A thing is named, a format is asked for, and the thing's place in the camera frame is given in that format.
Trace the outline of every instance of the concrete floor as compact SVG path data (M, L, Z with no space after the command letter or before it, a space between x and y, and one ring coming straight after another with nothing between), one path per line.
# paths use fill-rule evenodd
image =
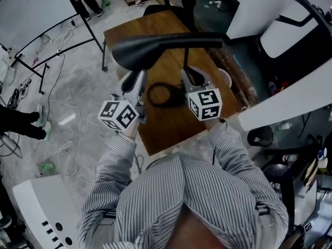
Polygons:
M128 7L123 0L111 0L110 5L104 9L104 15L100 18L97 18L96 16L92 17L89 24L97 39L102 42L104 39L104 31L132 19L141 17L146 6L154 3L156 2L148 1L141 7L137 8L135 6ZM79 28L75 30L73 38L66 45L66 47L90 38L89 32L83 25L80 17L76 17L75 22L79 25ZM38 54L39 60L43 60L55 53L63 44L63 38L70 29L72 29L72 26L70 22L67 21L62 24L61 33L57 39L51 41L44 38L44 44ZM32 77L29 93L27 97L20 102L18 110L22 112L32 112L35 110L37 104L41 103L46 117L48 112L47 97L58 77L63 58L64 56L60 56L59 58L52 59L48 63L50 65L50 69L46 72L44 80L44 95L38 93L40 79L37 76ZM32 64L32 60L33 58L30 58L27 62ZM113 92L114 87L118 82L113 64L109 62L108 72L105 73L101 70L101 62L102 54L94 42L90 42L66 52L60 79L50 96L49 120L52 123L50 140L45 142L20 136L19 146L21 147L23 153L23 159L18 159L14 155L0 158L1 173L4 176L4 184L14 206L17 205L12 195L13 186L22 183L25 180L35 178L35 174L41 172L41 164L51 161L56 165L57 172L62 175L75 207L77 210L81 209L82 203L90 191L91 184L84 182L77 176L77 174L71 178L64 176L60 170L58 162L59 148L68 140L73 140L74 142L74 146L69 149L68 152L73 156L74 160L77 157L78 143L80 140L79 114L78 109L68 107L62 103L76 105L80 108L82 118L82 141L78 158L78 170L79 174L83 178L92 182L94 178L94 164L106 150L106 145L101 141L100 135L113 134L113 131L107 129L107 127L97 119L97 113L99 112L103 101L109 99L110 93ZM23 66L18 65L15 80L10 87L7 86L5 88L2 93L2 98L5 101L8 101L14 88L17 88L19 84L30 75L30 71L25 69ZM60 121L73 113L76 114L75 120L72 120L64 126L58 124ZM231 117L229 121L234 128L241 132L242 139L245 141L250 156L252 157L256 155L259 148L250 147L246 143L246 133L241 129L237 117ZM16 134L11 134L11 136L15 141L17 141ZM136 140L136 154L144 157L142 168L142 170L144 170L152 161L158 159L162 153L149 157L139 135ZM196 154L206 161L212 162L213 152L209 146L206 131L182 142L181 144L193 154ZM10 151L5 147L0 149L1 155L8 153L10 153ZM60 160L64 171L67 174L72 174L74 172L74 167L70 158L62 154L60 156ZM131 172L132 178L138 176L138 170L135 163L131 169ZM36 248L40 248L29 231L27 232L27 238L32 241Z

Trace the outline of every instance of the plastic bottle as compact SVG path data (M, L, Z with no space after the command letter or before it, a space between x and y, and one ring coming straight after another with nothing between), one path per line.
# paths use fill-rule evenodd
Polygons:
M292 124L290 122L283 123L278 126L279 130L287 130L292 127Z

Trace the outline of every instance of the white device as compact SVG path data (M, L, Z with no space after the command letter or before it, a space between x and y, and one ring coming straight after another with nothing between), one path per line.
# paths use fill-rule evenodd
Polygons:
M188 106L200 121L219 118L222 104L219 89L188 93Z
M22 215L32 233L47 249L79 249L79 214L60 175L25 181L13 188Z

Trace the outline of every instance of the black chair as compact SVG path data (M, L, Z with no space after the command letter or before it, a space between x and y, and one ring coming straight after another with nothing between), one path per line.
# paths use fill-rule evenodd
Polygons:
M171 10L191 32L198 32L198 29L195 27L193 21L193 8L196 5L196 0L182 0L183 8L178 6L171 6L170 0L164 1L165 5L148 6L144 12L144 16Z

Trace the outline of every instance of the sneaker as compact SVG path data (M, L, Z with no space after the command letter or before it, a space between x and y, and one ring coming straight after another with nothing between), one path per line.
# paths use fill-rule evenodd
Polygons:
M37 110L36 110L36 112L39 113L39 118L38 118L38 120L36 121L36 126L37 126L37 127L41 127L41 126L43 126L43 120L44 120L44 117L43 117L43 107L42 107L40 104L37 105Z
M43 130L46 132L46 136L44 138L45 141L48 141L50 139L51 129L52 129L51 122L47 121L46 124L43 127Z
M97 13L97 17L101 17L104 13L104 10L103 9L100 9Z

